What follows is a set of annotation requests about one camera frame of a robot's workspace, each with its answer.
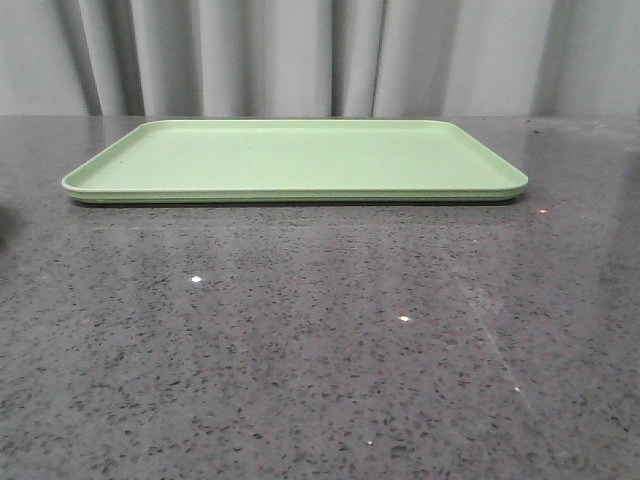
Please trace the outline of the grey pleated curtain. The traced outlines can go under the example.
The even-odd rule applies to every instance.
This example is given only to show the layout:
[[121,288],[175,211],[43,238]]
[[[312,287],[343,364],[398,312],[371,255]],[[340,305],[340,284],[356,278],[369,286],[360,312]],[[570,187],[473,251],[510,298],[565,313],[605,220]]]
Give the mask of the grey pleated curtain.
[[635,1],[5,1],[5,115],[635,115]]

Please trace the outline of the light green plastic tray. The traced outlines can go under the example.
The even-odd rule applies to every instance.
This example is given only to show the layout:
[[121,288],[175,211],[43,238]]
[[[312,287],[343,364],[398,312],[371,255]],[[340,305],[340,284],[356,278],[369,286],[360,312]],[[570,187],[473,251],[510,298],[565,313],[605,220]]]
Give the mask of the light green plastic tray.
[[502,201],[527,176],[433,120],[162,120],[62,179],[85,203]]

